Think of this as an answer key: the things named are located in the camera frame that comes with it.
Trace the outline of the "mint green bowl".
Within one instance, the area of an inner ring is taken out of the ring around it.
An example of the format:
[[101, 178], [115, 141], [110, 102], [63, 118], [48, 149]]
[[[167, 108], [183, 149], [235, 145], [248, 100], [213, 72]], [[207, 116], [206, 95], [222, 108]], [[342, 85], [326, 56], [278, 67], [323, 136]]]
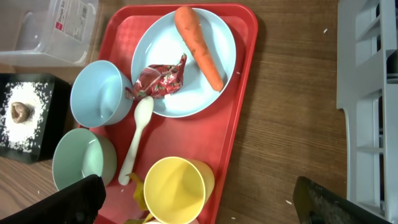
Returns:
[[116, 150], [110, 140], [85, 128], [73, 129], [58, 143], [52, 161], [57, 190], [95, 174], [108, 185], [117, 168]]

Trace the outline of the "orange carrot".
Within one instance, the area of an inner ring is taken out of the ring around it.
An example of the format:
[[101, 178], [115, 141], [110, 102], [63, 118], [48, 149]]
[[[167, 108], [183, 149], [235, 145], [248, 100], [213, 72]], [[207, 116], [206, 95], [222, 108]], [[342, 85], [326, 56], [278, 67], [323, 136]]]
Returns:
[[205, 42], [196, 12], [189, 6], [181, 6], [175, 11], [174, 22], [178, 33], [212, 89], [221, 91], [224, 84]]

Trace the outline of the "yellow candy wrapper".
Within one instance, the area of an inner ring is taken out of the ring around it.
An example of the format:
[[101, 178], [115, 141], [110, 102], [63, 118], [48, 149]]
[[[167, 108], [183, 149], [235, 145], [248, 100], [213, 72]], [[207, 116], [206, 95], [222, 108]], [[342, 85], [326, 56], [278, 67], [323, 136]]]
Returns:
[[[133, 199], [137, 202], [139, 208], [144, 211], [148, 211], [146, 201], [144, 198], [144, 183], [143, 181], [135, 174], [130, 173], [129, 178], [136, 183], [136, 189], [133, 193]], [[145, 224], [149, 223], [150, 221], [154, 220], [154, 216], [149, 213], [144, 219], [130, 219], [126, 220], [124, 224]]]

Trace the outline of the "white rice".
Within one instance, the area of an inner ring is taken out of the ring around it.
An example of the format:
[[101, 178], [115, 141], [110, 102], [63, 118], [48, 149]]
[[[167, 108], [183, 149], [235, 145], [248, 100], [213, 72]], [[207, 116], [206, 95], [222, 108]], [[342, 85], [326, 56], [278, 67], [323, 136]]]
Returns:
[[52, 90], [47, 82], [8, 82], [1, 100], [1, 146], [31, 153], [39, 146]]

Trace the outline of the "red wrapper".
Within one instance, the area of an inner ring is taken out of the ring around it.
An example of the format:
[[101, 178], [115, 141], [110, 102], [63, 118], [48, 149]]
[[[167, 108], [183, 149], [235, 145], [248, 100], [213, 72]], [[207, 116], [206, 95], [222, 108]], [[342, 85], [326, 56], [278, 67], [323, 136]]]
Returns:
[[183, 73], [187, 55], [183, 54], [176, 65], [149, 65], [139, 74], [132, 88], [125, 87], [125, 97], [141, 100], [146, 96], [153, 99], [172, 95], [183, 87]]

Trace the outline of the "light blue bowl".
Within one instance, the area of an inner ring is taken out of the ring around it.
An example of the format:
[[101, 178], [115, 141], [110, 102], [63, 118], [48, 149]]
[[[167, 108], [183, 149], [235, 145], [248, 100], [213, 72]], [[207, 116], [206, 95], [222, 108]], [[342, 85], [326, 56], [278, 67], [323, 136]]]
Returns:
[[126, 93], [131, 81], [113, 63], [97, 60], [77, 76], [71, 92], [73, 117], [82, 126], [96, 128], [120, 122], [133, 99]]

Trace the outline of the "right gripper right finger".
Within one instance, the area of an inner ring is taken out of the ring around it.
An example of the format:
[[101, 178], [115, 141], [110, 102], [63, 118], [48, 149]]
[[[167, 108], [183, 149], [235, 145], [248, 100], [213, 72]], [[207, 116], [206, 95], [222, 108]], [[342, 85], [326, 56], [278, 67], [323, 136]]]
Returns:
[[316, 182], [300, 176], [293, 194], [300, 223], [306, 224], [388, 224], [365, 209], [341, 198]]

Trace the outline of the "pink plastic cup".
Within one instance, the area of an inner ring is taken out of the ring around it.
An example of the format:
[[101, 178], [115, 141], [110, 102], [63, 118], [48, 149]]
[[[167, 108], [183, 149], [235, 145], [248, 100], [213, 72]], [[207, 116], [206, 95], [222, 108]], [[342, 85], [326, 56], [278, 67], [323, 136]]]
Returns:
[[172, 221], [172, 222], [161, 222], [159, 220], [152, 220], [149, 222], [146, 222], [145, 224], [199, 224], [199, 221], [197, 219], [192, 220], [191, 222], [185, 222], [185, 221]]

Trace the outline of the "brown mushroom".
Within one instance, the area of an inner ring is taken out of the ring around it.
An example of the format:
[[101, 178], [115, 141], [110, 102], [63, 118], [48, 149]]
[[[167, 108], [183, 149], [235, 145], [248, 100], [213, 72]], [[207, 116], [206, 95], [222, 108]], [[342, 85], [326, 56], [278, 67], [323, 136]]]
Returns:
[[18, 101], [11, 104], [10, 111], [12, 120], [15, 123], [23, 123], [27, 121], [31, 114], [31, 109], [27, 105]]

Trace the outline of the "yellow plastic cup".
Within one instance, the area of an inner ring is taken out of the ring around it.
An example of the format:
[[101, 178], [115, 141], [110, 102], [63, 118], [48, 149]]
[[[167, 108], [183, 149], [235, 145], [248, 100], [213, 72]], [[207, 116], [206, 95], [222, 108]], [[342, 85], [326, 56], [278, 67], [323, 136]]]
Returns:
[[144, 198], [156, 220], [191, 222], [205, 207], [214, 187], [214, 173], [204, 162], [165, 157], [149, 169]]

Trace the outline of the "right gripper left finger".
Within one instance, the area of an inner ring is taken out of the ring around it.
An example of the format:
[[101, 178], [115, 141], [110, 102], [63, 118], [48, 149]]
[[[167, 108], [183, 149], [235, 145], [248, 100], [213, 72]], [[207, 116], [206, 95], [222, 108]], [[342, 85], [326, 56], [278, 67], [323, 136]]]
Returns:
[[103, 179], [93, 174], [3, 218], [1, 224], [93, 224], [105, 198]]

